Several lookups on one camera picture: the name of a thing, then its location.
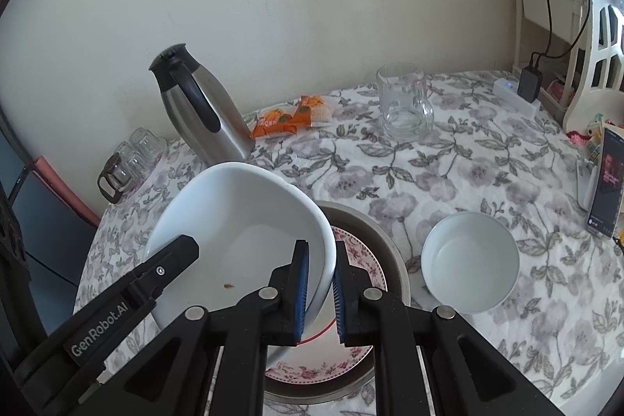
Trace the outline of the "large stainless steel basin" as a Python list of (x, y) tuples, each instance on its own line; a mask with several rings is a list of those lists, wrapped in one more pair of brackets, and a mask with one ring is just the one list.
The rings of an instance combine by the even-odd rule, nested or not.
[[(410, 301), (410, 280), (401, 253), (389, 235), (369, 217), (345, 205), (320, 202), (318, 204), (332, 227), (337, 227), (362, 241), (379, 261), (387, 288), (403, 302)], [(361, 388), (373, 378), (374, 355), (369, 355), (353, 370), (336, 379), (312, 385), (294, 385), (266, 377), (266, 402), (282, 404), (318, 404), (340, 399)]]

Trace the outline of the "small glass teapot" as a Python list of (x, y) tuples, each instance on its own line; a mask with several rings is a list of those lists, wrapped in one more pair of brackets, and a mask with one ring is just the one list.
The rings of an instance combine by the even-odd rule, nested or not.
[(137, 176), (123, 161), (119, 152), (114, 152), (108, 158), (96, 181), (99, 192), (110, 204), (117, 204), (137, 183)]

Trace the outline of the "stainless steel thermos jug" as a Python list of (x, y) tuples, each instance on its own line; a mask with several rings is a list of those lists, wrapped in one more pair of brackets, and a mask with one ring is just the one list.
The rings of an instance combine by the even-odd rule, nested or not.
[(149, 71), (172, 125), (203, 164), (248, 159), (255, 147), (248, 125), (220, 81), (185, 44), (160, 52)]

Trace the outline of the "black power adapter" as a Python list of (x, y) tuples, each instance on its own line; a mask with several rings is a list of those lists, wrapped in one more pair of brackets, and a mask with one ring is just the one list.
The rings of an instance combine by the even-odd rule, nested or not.
[(541, 89), (542, 73), (534, 65), (527, 65), (521, 70), (517, 95), (527, 103), (533, 103)]

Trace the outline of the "pink floral round plate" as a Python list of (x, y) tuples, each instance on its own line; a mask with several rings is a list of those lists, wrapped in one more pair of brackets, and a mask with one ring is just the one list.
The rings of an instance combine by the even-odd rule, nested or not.
[[(332, 231), (337, 241), (345, 243), (349, 263), (365, 269), (374, 287), (386, 289), (383, 269), (372, 251), (346, 230), (332, 227)], [(333, 291), (330, 290), (311, 328), (303, 334), (303, 340), (321, 331), (333, 319), (335, 319)], [(286, 384), (320, 384), (353, 370), (370, 351), (370, 346), (343, 346), (335, 322), (335, 325), (322, 336), (287, 352), (266, 370), (266, 377)]]

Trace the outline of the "orange snack packet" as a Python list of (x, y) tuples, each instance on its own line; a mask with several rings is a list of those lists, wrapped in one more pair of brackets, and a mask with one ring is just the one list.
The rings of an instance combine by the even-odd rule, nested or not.
[(321, 128), (331, 124), (337, 103), (331, 97), (306, 96), (299, 99), (291, 124), (296, 128)]
[(256, 115), (254, 127), (251, 129), (251, 138), (295, 134), (297, 128), (292, 121), (293, 113), (292, 108), (273, 108), (260, 111)]

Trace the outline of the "white square bowl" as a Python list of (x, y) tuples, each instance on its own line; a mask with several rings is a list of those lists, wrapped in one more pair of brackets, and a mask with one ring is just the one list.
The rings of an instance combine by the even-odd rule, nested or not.
[(244, 163), (212, 166), (170, 202), (145, 248), (151, 257), (181, 234), (199, 246), (199, 258), (170, 283), (152, 316), (165, 328), (188, 306), (213, 312), (236, 304), (269, 283), (272, 271), (290, 263), (295, 243), (309, 245), (305, 327), (328, 315), (336, 249), (321, 208), (280, 176)]

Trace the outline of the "smartphone on stand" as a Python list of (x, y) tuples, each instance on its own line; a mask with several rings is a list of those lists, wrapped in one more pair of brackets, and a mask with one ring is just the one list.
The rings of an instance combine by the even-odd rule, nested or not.
[(623, 137), (606, 126), (596, 183), (589, 206), (587, 226), (595, 233), (612, 237), (623, 200)]

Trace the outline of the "clear glass mug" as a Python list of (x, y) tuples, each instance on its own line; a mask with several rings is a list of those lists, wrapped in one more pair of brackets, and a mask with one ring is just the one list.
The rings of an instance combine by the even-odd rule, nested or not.
[(401, 142), (419, 140), (435, 124), (427, 98), (426, 75), (409, 62), (388, 63), (376, 71), (384, 131)]

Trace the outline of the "white lattice shelf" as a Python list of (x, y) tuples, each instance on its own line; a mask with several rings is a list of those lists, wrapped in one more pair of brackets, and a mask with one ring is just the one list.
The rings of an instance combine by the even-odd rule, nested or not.
[(615, 0), (515, 0), (513, 72), (541, 52), (538, 99), (565, 131), (623, 124), (623, 11)]

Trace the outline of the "small clear glass cup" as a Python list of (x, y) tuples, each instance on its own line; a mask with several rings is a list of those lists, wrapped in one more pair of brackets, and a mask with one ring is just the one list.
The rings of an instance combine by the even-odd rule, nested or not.
[(155, 165), (164, 154), (166, 140), (155, 136), (153, 132), (145, 128), (137, 128), (129, 136), (129, 143), (138, 150), (150, 166)]

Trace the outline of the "strawberry pattern bowl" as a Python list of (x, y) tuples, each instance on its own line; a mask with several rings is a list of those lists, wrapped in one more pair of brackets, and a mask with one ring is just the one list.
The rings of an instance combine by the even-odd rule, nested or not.
[(319, 331), (316, 334), (313, 334), (312, 336), (306, 338), (305, 340), (303, 340), (302, 342), (299, 342), (299, 345), (303, 345), (309, 342), (314, 341), (315, 339), (317, 339), (318, 337), (322, 336), (323, 334), (325, 334), (326, 331), (328, 331), (331, 327), (333, 327), (335, 325), (336, 320), (333, 319), (330, 323), (328, 323), (321, 331)]

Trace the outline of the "white power strip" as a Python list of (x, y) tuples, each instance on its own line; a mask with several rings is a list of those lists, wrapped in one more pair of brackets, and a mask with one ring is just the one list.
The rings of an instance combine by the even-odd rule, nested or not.
[(504, 103), (512, 106), (524, 118), (533, 119), (541, 110), (541, 102), (538, 99), (529, 103), (518, 94), (517, 81), (498, 78), (493, 84), (493, 94)]

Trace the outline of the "floral fleece tablecloth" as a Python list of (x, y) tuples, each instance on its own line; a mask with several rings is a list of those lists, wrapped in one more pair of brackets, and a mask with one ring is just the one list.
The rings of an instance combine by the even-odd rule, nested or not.
[(419, 143), (387, 137), (373, 85), (333, 92), (325, 127), (259, 139), (250, 161), (315, 200), (351, 207), (395, 242), (411, 301), (431, 308), (420, 271), (427, 234), (469, 210), (519, 244), (512, 295), (472, 324), (568, 415), (595, 415), (623, 377), (623, 253), (585, 227), (578, 148), (552, 117), (523, 118), (492, 91), (496, 74), (428, 81), (435, 125)]

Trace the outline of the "pale blue round bowl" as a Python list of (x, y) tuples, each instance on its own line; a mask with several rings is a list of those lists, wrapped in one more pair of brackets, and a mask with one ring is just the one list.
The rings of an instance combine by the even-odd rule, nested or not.
[(421, 271), (431, 295), (459, 313), (484, 313), (511, 294), (519, 277), (516, 240), (481, 212), (446, 216), (428, 233)]

